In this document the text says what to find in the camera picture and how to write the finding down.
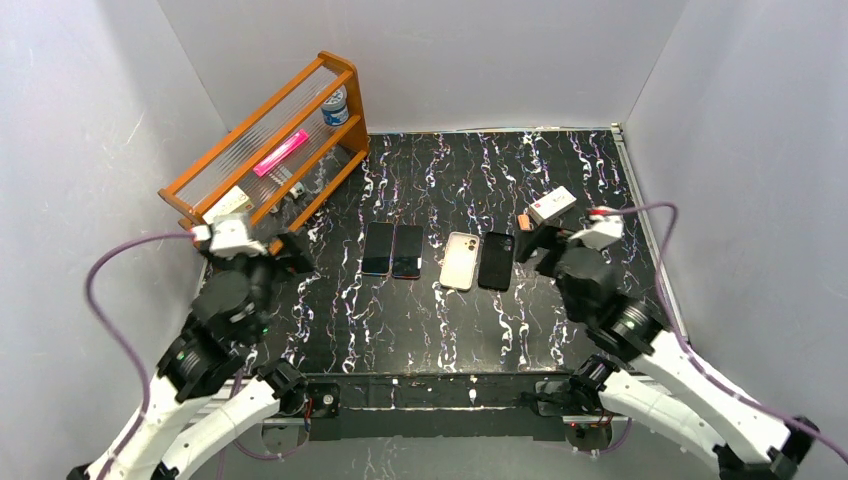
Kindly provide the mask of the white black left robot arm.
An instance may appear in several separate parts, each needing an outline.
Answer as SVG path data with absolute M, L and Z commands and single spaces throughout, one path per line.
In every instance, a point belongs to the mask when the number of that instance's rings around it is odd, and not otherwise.
M 112 258 L 165 239 L 190 239 L 215 268 L 193 299 L 180 333 L 153 373 L 94 297 L 94 280 Z M 194 419 L 246 363 L 237 346 L 259 343 L 270 327 L 275 283 L 311 273 L 314 262 L 296 234 L 283 230 L 271 243 L 243 226 L 202 225 L 188 232 L 153 234 L 103 254 L 87 272 L 84 296 L 142 381 L 139 407 L 96 460 L 73 467 L 70 479 L 188 479 L 252 426 L 278 413 L 299 414 L 308 404 L 306 377 L 290 362 L 261 365 L 243 389 Z

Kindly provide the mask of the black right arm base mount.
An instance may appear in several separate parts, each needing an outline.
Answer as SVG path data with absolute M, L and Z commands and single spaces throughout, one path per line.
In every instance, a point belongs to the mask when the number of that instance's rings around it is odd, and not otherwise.
M 540 417 L 563 417 L 583 413 L 567 381 L 535 382 L 530 390 L 520 393 L 518 403 Z

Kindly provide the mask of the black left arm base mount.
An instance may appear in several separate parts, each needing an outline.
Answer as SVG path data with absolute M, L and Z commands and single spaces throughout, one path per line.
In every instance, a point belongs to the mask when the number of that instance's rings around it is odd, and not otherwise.
M 306 387 L 308 417 L 310 419 L 336 418 L 340 410 L 341 388 L 336 382 L 311 382 Z

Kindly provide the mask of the black phone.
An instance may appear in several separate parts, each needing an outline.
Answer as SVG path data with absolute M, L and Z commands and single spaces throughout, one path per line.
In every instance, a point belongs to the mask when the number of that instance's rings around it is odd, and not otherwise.
M 386 276 L 391 269 L 395 226 L 385 222 L 371 222 L 365 229 L 361 273 L 369 276 Z

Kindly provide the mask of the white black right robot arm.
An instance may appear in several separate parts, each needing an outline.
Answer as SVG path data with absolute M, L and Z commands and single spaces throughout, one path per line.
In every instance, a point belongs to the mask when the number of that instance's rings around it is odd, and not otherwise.
M 745 392 L 696 367 L 671 324 L 621 290 L 584 232 L 559 235 L 536 266 L 554 280 L 566 313 L 601 349 L 565 379 L 542 381 L 524 399 L 541 416 L 581 409 L 622 414 L 698 456 L 721 479 L 792 479 L 815 443 L 804 417 L 781 420 Z

